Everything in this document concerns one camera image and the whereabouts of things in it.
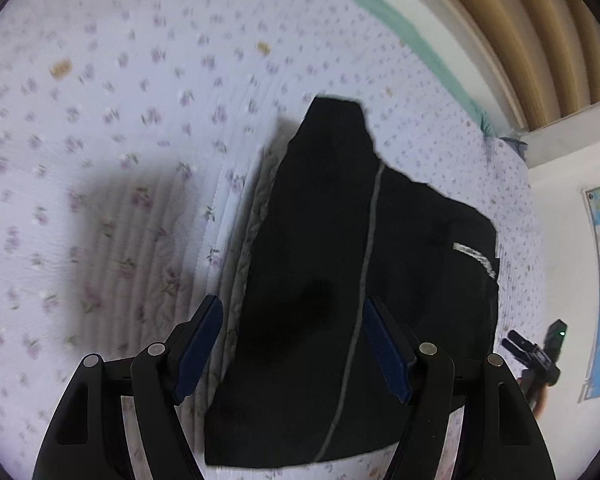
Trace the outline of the right hand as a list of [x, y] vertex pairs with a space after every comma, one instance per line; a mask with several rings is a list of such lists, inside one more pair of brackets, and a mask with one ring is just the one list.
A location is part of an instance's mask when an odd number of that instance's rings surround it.
[[546, 409], [548, 399], [548, 387], [544, 382], [528, 382], [522, 377], [517, 379], [520, 390], [531, 408], [532, 414], [539, 419]]

